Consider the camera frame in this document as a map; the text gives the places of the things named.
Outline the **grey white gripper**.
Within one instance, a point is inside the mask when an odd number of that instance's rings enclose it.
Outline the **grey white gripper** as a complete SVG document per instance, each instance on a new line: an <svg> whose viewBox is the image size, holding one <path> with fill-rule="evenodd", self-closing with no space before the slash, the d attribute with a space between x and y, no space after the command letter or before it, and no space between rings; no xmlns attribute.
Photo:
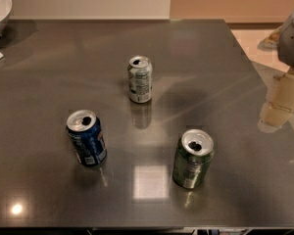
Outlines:
<svg viewBox="0 0 294 235"><path fill-rule="evenodd" d="M294 11L281 27L277 44L278 59L294 67ZM294 68L277 80L264 108L264 123L281 127L294 114Z"/></svg>

